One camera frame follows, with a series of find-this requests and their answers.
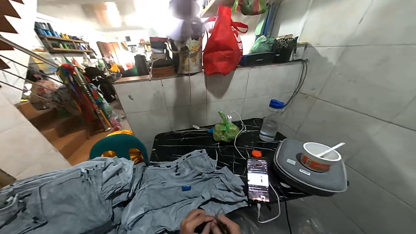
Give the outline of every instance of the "black marble table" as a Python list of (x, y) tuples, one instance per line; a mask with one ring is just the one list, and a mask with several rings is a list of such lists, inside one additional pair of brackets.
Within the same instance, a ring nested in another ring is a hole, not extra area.
[[(245, 194), (248, 194), (247, 186), (247, 158), (251, 157), (253, 150), (258, 150), (262, 153), (262, 158), (267, 159), (269, 181), (280, 199), (286, 201), (310, 196), (300, 190), (292, 187), (285, 187), (284, 183), (275, 173), (272, 165), (273, 157), (281, 140), (286, 137), (279, 132), (276, 134), (273, 142), (264, 142), (259, 138), (260, 128), (263, 119), (253, 118), (243, 120), (246, 127), (242, 131), (241, 136), (237, 138), (235, 143), (238, 151), (234, 147), (233, 142), (216, 142), (212, 133), (208, 130), (214, 125), (204, 126), (200, 129), (186, 129), (180, 131), (165, 132), (156, 135), (153, 142), (153, 150), (151, 152), (150, 161), (166, 162), (174, 161), (191, 151), (198, 149), (205, 149), (208, 156), (212, 159), (217, 159), (217, 167), (228, 167), (234, 174), (239, 175), (245, 183)], [(234, 121), (240, 129), (242, 127), (241, 121)], [(269, 197), (271, 203), (277, 202), (275, 193), (269, 188)]]

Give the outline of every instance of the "red tote bag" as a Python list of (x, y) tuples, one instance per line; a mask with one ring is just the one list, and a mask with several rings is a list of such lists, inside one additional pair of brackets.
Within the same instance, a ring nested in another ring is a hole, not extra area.
[(246, 33), (248, 25), (231, 20), (231, 8), (218, 6), (214, 29), (208, 38), (202, 55), (207, 75), (226, 75), (234, 70), (243, 55), (243, 45), (238, 32)]

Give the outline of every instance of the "bottle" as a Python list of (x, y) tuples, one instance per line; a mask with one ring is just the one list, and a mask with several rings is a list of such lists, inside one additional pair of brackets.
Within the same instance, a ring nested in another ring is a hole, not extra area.
[(285, 111), (285, 103), (271, 99), (269, 104), (269, 112), (263, 120), (263, 125), (260, 130), (260, 139), (265, 142), (272, 142), (275, 140), (277, 131), (279, 130), (279, 121), (282, 120), (281, 115)]

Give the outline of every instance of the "charging cable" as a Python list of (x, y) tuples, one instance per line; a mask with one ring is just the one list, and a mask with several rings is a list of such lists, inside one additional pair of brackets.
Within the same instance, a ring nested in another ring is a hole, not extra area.
[(275, 194), (276, 194), (276, 197), (277, 197), (277, 204), (278, 204), (278, 206), (279, 206), (279, 213), (278, 213), (278, 214), (277, 214), (277, 216), (276, 216), (276, 217), (274, 217), (274, 218), (268, 219), (268, 220), (266, 220), (266, 221), (260, 221), (260, 220), (259, 220), (259, 218), (260, 218), (260, 203), (257, 203), (257, 210), (258, 210), (257, 221), (258, 221), (259, 223), (261, 223), (261, 224), (268, 223), (268, 222), (270, 222), (270, 221), (272, 221), (272, 220), (277, 219), (277, 218), (280, 216), (280, 199), (279, 199), (279, 195), (276, 193), (276, 190), (273, 188), (273, 186), (272, 186), (272, 184), (271, 184), (270, 182), (269, 182), (269, 185), (270, 185), (270, 187), (273, 189), (273, 191), (274, 191), (274, 192), (275, 192)]
[[(243, 120), (241, 119), (241, 116), (240, 116), (240, 114), (238, 114), (238, 117), (240, 117), (240, 121), (241, 121), (241, 124), (242, 124), (242, 127), (241, 127), (241, 130), (238, 132), (238, 134), (237, 134), (237, 136), (245, 129), (245, 126), (244, 126), (244, 123), (243, 123)], [(237, 136), (235, 137), (235, 139), (234, 139), (234, 147), (235, 147), (235, 149), (237, 150), (237, 152), (241, 155), (241, 157), (243, 157), (244, 159), (246, 159), (241, 153), (240, 153), (240, 151), (237, 149), (237, 147), (235, 146), (235, 142), (237, 141)]]

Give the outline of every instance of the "shelf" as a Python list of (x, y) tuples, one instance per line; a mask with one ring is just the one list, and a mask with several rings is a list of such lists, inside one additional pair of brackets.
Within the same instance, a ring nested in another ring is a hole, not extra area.
[(85, 42), (85, 41), (68, 39), (68, 38), (63, 38), (63, 37), (54, 37), (54, 36), (48, 36), (48, 35), (39, 35), (39, 37), (40, 38), (47, 38), (47, 39), (51, 39), (51, 40), (58, 40), (58, 41), (67, 41), (67, 42), (76, 42), (76, 43), (89, 44), (88, 42)]
[(65, 48), (50, 48), (49, 53), (80, 53), (80, 52), (92, 52), (92, 50), (75, 50), (75, 49), (65, 49)]
[(201, 13), (201, 18), (216, 16), (218, 11), (218, 5), (222, 4), (227, 7), (232, 7), (235, 0), (211, 0), (205, 9)]

